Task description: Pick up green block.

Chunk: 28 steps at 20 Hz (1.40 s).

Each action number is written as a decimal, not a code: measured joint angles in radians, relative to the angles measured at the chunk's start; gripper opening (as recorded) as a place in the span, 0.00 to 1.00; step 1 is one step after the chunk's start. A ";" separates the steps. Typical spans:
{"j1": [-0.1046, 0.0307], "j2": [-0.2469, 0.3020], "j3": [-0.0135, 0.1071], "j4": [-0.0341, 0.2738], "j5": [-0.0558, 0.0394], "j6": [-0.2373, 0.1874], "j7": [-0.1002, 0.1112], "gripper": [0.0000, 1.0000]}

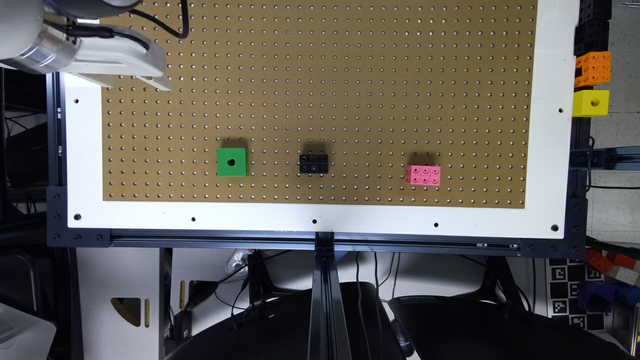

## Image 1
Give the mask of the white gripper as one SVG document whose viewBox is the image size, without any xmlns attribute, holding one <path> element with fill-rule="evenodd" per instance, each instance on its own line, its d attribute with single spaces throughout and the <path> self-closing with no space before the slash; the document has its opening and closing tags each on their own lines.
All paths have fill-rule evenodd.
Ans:
<svg viewBox="0 0 640 360">
<path fill-rule="evenodd" d="M 170 92 L 172 81 L 164 73 L 166 55 L 162 47 L 144 35 L 123 26 L 83 24 L 66 27 L 78 38 L 77 52 L 66 73 L 84 77 L 103 87 L 112 87 L 108 76 L 134 76 L 158 91 Z"/>
</svg>

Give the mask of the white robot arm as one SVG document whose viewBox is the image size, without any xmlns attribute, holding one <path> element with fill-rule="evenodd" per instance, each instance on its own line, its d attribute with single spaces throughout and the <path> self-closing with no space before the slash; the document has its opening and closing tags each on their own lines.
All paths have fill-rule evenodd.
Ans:
<svg viewBox="0 0 640 360">
<path fill-rule="evenodd" d="M 130 28 L 99 24 L 136 9 L 140 0 L 1 0 L 1 66 L 32 74 L 70 73 L 102 87 L 132 76 L 160 91 L 172 89 L 166 55 Z"/>
</svg>

